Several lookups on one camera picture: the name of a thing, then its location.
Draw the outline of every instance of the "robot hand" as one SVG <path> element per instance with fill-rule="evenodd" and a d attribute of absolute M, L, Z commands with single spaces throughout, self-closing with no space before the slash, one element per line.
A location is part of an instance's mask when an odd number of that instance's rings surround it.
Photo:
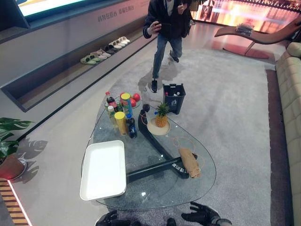
<path fill-rule="evenodd" d="M 220 215 L 215 210 L 196 202 L 191 202 L 190 209 L 196 212 L 183 213 L 181 216 L 184 220 L 207 226 L 220 219 Z"/>
<path fill-rule="evenodd" d="M 130 226 L 129 220 L 116 220 L 117 210 L 111 211 L 103 215 L 95 224 L 95 226 Z"/>

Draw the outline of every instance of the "black trash bin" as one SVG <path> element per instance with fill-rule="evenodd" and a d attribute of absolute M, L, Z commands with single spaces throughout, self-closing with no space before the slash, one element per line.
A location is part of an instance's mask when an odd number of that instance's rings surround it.
<path fill-rule="evenodd" d="M 183 83 L 181 85 L 176 84 L 163 84 L 163 102 L 167 103 L 169 106 L 169 111 L 175 114 L 180 113 L 180 109 L 182 107 L 182 103 L 184 100 L 186 93 L 184 90 Z"/>

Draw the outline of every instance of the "pineapple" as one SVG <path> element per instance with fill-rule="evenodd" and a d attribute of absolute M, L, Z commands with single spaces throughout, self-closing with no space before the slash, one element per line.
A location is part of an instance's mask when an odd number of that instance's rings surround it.
<path fill-rule="evenodd" d="M 156 116 L 156 125 L 158 127 L 165 127 L 167 123 L 167 113 L 169 112 L 169 107 L 166 103 L 161 103 L 157 107 L 158 114 Z"/>

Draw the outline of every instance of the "potted plant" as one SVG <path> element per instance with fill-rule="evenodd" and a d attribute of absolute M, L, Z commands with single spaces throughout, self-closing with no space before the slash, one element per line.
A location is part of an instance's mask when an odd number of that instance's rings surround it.
<path fill-rule="evenodd" d="M 156 125 L 158 127 L 165 127 L 167 123 L 167 113 L 169 112 L 169 107 L 166 103 L 162 103 L 157 107 Z"/>
<path fill-rule="evenodd" d="M 0 118 L 0 178 L 13 179 L 23 172 L 24 165 L 13 155 L 19 142 L 6 139 L 14 135 L 11 131 L 25 129 L 30 123 L 31 121 Z"/>

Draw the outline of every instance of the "rug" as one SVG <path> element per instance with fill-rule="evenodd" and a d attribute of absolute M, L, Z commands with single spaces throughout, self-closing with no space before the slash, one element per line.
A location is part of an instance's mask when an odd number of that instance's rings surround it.
<path fill-rule="evenodd" d="M 150 88 L 153 53 L 111 87 L 122 91 Z M 270 145 L 268 63 L 219 50 L 187 50 L 178 64 L 165 55 L 156 106 L 163 99 L 162 84 L 183 83 L 186 96 L 179 115 L 169 117 L 198 139 L 216 164 L 216 182 L 199 203 L 218 210 L 235 226 L 270 225 Z M 143 225 L 163 226 L 169 217 L 186 222 L 181 213 L 189 204 L 150 211 L 119 211 L 119 218 L 140 220 Z"/>

